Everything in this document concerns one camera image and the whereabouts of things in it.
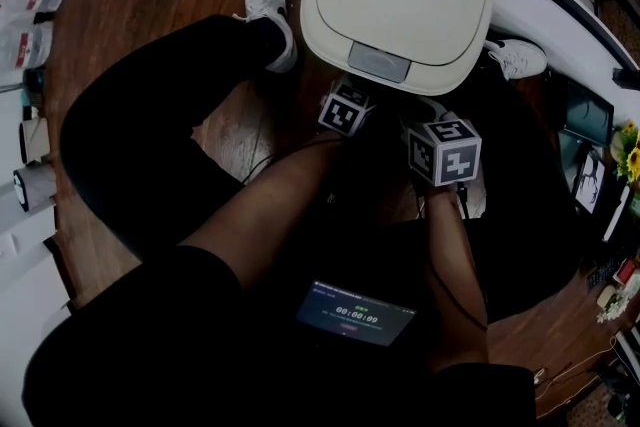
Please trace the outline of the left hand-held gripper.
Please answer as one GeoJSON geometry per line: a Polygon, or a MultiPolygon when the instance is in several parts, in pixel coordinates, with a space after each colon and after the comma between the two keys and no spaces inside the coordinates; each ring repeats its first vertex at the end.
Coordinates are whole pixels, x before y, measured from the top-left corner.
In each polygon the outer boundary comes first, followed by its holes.
{"type": "Polygon", "coordinates": [[[364,126],[375,108],[372,92],[360,77],[341,75],[322,101],[318,125],[350,138],[364,126]]]}

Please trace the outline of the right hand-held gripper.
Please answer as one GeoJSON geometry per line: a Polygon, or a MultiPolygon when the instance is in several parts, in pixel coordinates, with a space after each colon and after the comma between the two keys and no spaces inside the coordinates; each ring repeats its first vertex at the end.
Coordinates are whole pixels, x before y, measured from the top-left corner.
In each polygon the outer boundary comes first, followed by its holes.
{"type": "Polygon", "coordinates": [[[419,96],[400,114],[409,168],[436,187],[468,182],[480,168],[482,139],[473,125],[419,96]]]}

